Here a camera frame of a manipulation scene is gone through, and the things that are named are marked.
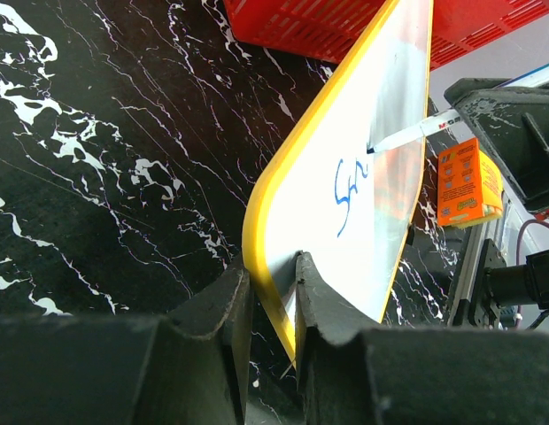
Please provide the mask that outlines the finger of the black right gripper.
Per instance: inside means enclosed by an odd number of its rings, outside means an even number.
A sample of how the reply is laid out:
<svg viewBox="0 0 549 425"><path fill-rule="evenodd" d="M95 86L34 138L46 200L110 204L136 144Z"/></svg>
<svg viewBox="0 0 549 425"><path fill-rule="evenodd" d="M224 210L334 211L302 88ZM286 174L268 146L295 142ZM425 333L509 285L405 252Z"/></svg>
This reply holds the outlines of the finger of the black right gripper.
<svg viewBox="0 0 549 425"><path fill-rule="evenodd" d="M508 102L509 95L499 86L501 78L461 78L448 87L444 98L454 108L487 108Z"/></svg>
<svg viewBox="0 0 549 425"><path fill-rule="evenodd" d="M455 108L525 210L549 217L549 86L506 87L508 102Z"/></svg>

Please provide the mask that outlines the white blue whiteboard marker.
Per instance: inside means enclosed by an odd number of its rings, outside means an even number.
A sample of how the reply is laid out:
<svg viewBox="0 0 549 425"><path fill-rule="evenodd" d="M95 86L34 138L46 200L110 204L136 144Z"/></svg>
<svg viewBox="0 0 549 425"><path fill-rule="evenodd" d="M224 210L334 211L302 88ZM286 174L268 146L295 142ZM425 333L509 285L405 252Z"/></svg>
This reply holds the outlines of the white blue whiteboard marker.
<svg viewBox="0 0 549 425"><path fill-rule="evenodd" d="M537 88L549 82L549 63L540 66L512 80L504 81L495 86L495 89L506 87ZM382 151L395 150L416 139L428 137L462 121L460 114L450 108L435 115L429 116L412 126L399 130L396 133L384 137L379 143L371 143L367 146L367 153L374 154Z"/></svg>

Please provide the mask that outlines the yellow framed whiteboard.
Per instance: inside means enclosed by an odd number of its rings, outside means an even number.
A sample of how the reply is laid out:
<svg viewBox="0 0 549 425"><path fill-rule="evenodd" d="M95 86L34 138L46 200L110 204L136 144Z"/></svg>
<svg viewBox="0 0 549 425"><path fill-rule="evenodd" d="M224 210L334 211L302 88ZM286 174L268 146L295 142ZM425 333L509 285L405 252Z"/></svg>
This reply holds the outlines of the yellow framed whiteboard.
<svg viewBox="0 0 549 425"><path fill-rule="evenodd" d="M425 140L384 151L429 101L434 4L388 1L258 178L246 208L244 265L290 362L298 356L295 266L380 321L421 191Z"/></svg>

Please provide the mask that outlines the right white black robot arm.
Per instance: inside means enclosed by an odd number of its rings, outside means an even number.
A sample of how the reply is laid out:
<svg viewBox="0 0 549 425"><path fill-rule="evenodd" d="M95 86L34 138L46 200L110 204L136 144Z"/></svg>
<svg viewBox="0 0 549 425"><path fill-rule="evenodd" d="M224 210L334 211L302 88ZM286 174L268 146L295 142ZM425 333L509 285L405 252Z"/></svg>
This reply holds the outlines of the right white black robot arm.
<svg viewBox="0 0 549 425"><path fill-rule="evenodd" d="M549 75L514 80L463 78L445 91L480 147L501 171L531 219L521 225L521 241L530 224L549 227ZM549 315L549 250L506 260L502 224L473 229L454 278L451 326L512 328L523 305Z"/></svg>

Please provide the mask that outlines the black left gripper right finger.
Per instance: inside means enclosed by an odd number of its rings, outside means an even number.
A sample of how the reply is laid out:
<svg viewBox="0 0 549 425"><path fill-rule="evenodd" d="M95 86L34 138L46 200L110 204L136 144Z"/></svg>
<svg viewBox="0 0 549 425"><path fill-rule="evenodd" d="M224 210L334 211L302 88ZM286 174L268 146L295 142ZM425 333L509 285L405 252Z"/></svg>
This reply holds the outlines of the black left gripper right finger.
<svg viewBox="0 0 549 425"><path fill-rule="evenodd" d="M549 335L396 327L296 261L298 389L309 424L549 424Z"/></svg>

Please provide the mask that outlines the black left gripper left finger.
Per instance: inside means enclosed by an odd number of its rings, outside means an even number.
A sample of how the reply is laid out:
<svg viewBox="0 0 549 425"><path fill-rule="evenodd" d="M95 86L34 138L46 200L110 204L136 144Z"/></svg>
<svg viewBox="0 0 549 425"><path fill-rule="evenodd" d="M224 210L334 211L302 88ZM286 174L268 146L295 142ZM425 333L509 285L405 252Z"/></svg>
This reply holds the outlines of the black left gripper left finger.
<svg viewBox="0 0 549 425"><path fill-rule="evenodd" d="M165 315L0 316L0 424L242 424L252 310L236 258Z"/></svg>

